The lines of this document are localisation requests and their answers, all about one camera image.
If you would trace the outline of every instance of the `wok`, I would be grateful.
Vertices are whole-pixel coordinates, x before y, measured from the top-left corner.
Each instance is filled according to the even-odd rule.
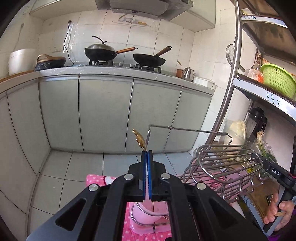
[[[156,67],[161,66],[165,63],[165,59],[160,58],[159,56],[170,51],[171,48],[172,48],[172,46],[167,46],[163,50],[158,52],[156,55],[135,53],[133,55],[133,59],[140,65],[156,68]]]
[[[113,60],[119,53],[125,53],[137,49],[132,47],[115,51],[114,48],[105,44],[107,41],[102,41],[97,36],[93,37],[99,39],[102,42],[101,44],[93,44],[84,49],[85,55],[93,61],[110,61]]]

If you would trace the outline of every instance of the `power cord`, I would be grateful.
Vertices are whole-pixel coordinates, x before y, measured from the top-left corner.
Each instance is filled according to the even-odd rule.
[[[69,60],[73,63],[71,66],[73,66],[73,65],[74,65],[74,62],[70,59],[68,49],[67,49],[67,47],[66,47],[66,45],[65,45],[65,42],[66,42],[67,36],[68,36],[68,34],[69,34],[69,32],[70,32],[70,23],[71,23],[71,20],[68,21],[68,31],[67,31],[67,34],[66,34],[66,37],[65,37],[65,40],[64,40],[64,47],[65,47],[65,49],[66,49],[66,51],[67,51],[67,54],[68,54],[68,58],[69,58]]]

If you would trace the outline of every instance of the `wire rack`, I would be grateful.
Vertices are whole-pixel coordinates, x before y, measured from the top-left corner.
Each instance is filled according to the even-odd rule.
[[[196,149],[189,166],[185,169],[183,175],[179,176],[183,182],[188,184],[205,183],[228,203],[236,201],[240,193],[253,192],[254,188],[262,185],[266,179],[262,175],[263,165],[259,155],[249,147],[248,143],[232,145],[232,137],[226,132],[149,125],[146,139],[147,146],[151,127],[213,133],[217,139],[222,138],[222,140],[225,136],[228,136],[230,141],[227,145],[214,142]],[[254,178],[259,179],[260,183],[255,185]]]

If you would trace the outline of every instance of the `kitchen countertop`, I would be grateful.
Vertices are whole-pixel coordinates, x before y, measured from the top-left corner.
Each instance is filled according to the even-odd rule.
[[[58,76],[58,75],[71,75],[71,74],[104,74],[104,75],[117,75],[117,76],[126,76],[133,78],[141,78],[147,80],[155,80],[163,83],[173,84],[188,89],[201,91],[210,95],[213,95],[215,90],[204,87],[202,85],[195,84],[193,82],[188,82],[186,80],[169,76],[166,74],[155,73],[142,71],[138,69],[130,69],[126,67],[114,67],[114,66],[73,66],[73,67],[63,67],[56,69],[46,69],[37,72],[32,72],[11,78],[9,80],[3,81],[0,83],[0,93],[40,77],[49,77],[49,76]]]

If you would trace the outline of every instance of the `human hand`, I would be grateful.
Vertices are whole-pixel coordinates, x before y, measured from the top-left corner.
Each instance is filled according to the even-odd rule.
[[[269,224],[269,222],[273,222],[275,219],[275,215],[278,211],[278,207],[276,202],[279,199],[279,194],[274,193],[273,198],[271,199],[270,206],[267,209],[266,216],[263,219],[265,224]],[[279,208],[286,211],[286,214],[281,219],[280,223],[276,226],[275,231],[280,230],[281,228],[285,227],[287,223],[290,221],[293,210],[294,210],[294,203],[292,201],[282,201],[279,204]]]

